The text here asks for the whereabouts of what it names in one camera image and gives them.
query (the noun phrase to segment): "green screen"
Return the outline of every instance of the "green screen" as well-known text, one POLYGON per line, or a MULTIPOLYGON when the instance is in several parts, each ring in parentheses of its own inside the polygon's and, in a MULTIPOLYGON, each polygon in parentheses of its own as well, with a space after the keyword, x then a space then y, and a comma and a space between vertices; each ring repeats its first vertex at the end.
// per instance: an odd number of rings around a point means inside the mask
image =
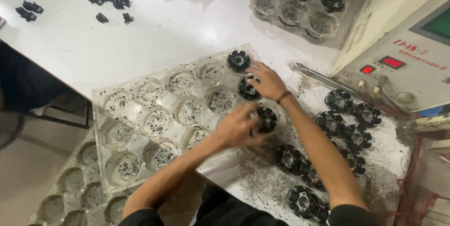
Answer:
POLYGON ((450 40, 450 9, 425 24, 422 29, 450 40))

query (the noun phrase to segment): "hand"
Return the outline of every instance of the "hand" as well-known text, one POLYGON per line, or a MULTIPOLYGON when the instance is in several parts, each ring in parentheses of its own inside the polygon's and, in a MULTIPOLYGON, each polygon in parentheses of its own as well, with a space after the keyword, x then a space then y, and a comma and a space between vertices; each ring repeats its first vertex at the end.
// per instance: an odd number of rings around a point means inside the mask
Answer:
POLYGON ((250 130, 261 121, 259 116, 250 118, 250 113, 258 108, 256 103, 238 106, 219 123, 211 134, 211 140, 221 143, 221 149, 237 146, 261 146, 266 136, 253 138, 250 130))
POLYGON ((248 73, 255 74, 259 81, 255 79, 247 79, 247 83, 253 86, 263 97, 278 100, 285 92, 288 91, 283 80, 278 74, 262 62, 253 61, 255 67, 245 70, 248 73))

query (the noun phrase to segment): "clear plastic tray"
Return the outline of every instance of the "clear plastic tray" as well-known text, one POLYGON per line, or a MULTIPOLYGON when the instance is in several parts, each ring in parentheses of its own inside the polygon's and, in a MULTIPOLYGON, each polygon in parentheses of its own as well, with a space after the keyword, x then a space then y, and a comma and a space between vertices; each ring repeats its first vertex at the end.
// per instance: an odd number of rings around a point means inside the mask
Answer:
POLYGON ((250 9, 258 19, 270 21, 291 33, 303 34, 317 44, 337 32, 350 5, 349 0, 340 1, 342 7, 336 5, 330 10, 323 4, 324 0, 250 0, 250 9))
POLYGON ((28 225, 117 225, 125 202, 134 190, 126 189, 115 194, 103 191, 92 128, 64 165, 58 180, 38 205, 28 225))
MULTIPOLYGON (((247 74, 228 68, 228 57, 259 60, 249 44, 92 91, 100 178, 105 192, 139 185, 213 132, 236 105, 247 74)), ((278 114, 272 100, 259 98, 278 114)))

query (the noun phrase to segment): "floor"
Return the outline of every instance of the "floor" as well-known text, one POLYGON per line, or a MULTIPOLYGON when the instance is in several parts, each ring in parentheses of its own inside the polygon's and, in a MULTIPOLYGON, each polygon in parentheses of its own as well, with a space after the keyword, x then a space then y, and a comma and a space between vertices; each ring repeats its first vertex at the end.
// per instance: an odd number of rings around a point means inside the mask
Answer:
MULTIPOLYGON (((52 110, 73 122, 83 118, 52 110)), ((55 183, 87 130, 26 118, 18 139, 0 151, 0 225, 24 226, 55 183)), ((200 205, 206 180, 189 174, 158 213, 166 226, 188 225, 200 205)))

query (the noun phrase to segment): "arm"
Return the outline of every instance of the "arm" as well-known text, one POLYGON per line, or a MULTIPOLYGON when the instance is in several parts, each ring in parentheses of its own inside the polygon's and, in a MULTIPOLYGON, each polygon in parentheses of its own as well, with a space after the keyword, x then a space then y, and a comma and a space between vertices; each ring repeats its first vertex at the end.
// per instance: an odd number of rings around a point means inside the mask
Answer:
MULTIPOLYGON (((260 82, 254 79, 247 82, 262 96, 278 100, 287 91, 283 81, 265 64, 254 64, 256 68, 249 68, 247 71, 258 76, 260 82)), ((303 148, 327 189, 331 209, 341 204, 351 204, 367 210, 356 177, 320 127, 301 109, 292 94, 284 97, 280 104, 288 113, 303 148)))
POLYGON ((194 171, 211 155, 230 147, 261 145, 264 137, 250 137, 250 129, 261 121, 259 117, 249 117, 256 109, 256 104, 239 106, 222 119, 211 136, 149 177, 128 199, 122 218, 141 209, 156 209, 187 172, 194 171))

